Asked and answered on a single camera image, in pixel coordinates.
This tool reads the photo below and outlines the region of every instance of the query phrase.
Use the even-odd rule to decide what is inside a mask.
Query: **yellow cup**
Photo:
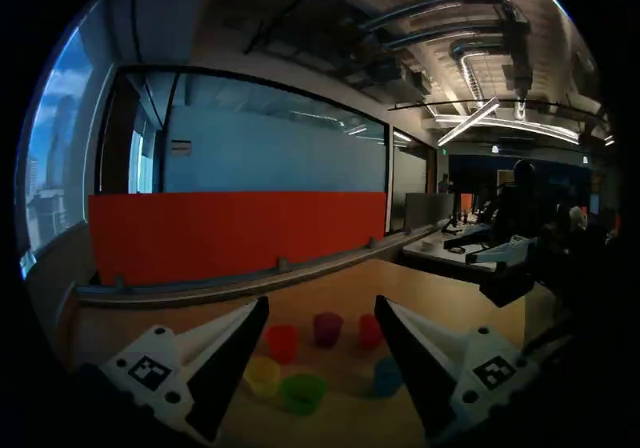
[[[257,398],[272,398],[280,384],[280,365],[271,358],[254,356],[243,377]]]

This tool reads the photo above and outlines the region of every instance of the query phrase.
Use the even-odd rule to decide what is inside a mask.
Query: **cloud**
[[[44,105],[41,104],[38,107],[38,111],[35,114],[34,126],[39,126],[47,123],[55,116],[55,112],[58,110],[56,105]]]
[[[70,95],[76,99],[80,99],[90,75],[91,69],[75,70],[69,68],[67,70],[53,70],[46,84],[44,95]]]

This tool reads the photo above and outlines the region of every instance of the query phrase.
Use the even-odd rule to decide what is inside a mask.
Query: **plastic cup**
[[[360,347],[365,350],[373,350],[382,342],[382,330],[378,320],[372,314],[364,314],[360,317]]]
[[[387,398],[395,395],[404,381],[393,357],[380,360],[374,371],[374,395]]]
[[[339,314],[327,311],[314,317],[315,344],[323,348],[335,346],[340,338],[340,330],[344,320]]]
[[[280,365],[271,358],[254,356],[243,377],[257,398],[272,398],[278,392]]]
[[[326,393],[326,382],[314,374],[295,374],[282,380],[285,408],[294,414],[312,414]]]
[[[269,355],[281,365],[292,363],[298,354],[298,329],[293,325],[270,326],[266,330]]]

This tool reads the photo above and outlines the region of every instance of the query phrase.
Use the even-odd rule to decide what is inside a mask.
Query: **table surface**
[[[450,265],[464,266],[469,270],[495,271],[496,263],[475,263],[473,265],[466,264],[466,254],[482,250],[482,245],[465,245],[465,253],[463,254],[451,253],[450,251],[444,249],[442,243],[445,240],[451,240],[453,238],[459,237],[460,235],[441,233],[440,230],[438,230],[435,233],[430,234],[429,236],[425,236],[424,238],[420,238],[415,242],[405,245],[402,248],[402,252],[408,256],[427,258],[438,262],[448,263]],[[423,242],[427,242],[428,246],[424,246],[422,244]]]
[[[277,398],[267,402],[255,399],[243,381],[222,421],[218,445],[424,446],[422,424],[405,387],[392,398],[370,395],[374,365],[390,353],[386,345],[371,352],[357,348],[358,319],[373,313],[377,294],[461,333],[479,325],[492,326],[514,345],[522,346],[523,298],[499,309],[476,285],[368,260],[269,294],[267,325],[291,323],[300,331],[298,359],[284,366],[282,375],[312,372],[327,382],[329,390],[318,411],[308,417],[288,414]],[[101,364],[151,325],[163,324],[181,333],[251,299],[162,310],[81,307],[72,330],[74,363]],[[329,310],[340,314],[345,323],[336,347],[323,350],[311,344],[311,325],[316,313]],[[267,354],[263,338],[255,353]]]

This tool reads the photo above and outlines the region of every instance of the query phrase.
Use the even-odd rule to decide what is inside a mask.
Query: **ledge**
[[[339,258],[316,262],[310,266],[301,267],[287,273],[271,274],[242,282],[212,286],[213,280],[204,280],[164,286],[127,286],[126,291],[120,290],[117,292],[114,286],[77,285],[75,293],[78,301],[85,306],[119,309],[189,306],[221,302],[244,296],[255,296],[317,278],[363,262],[369,258],[381,257],[393,250],[399,250],[405,244],[439,230],[445,222],[446,220],[442,220],[436,225],[417,228],[408,234],[392,234],[377,242],[373,248],[362,248]]]

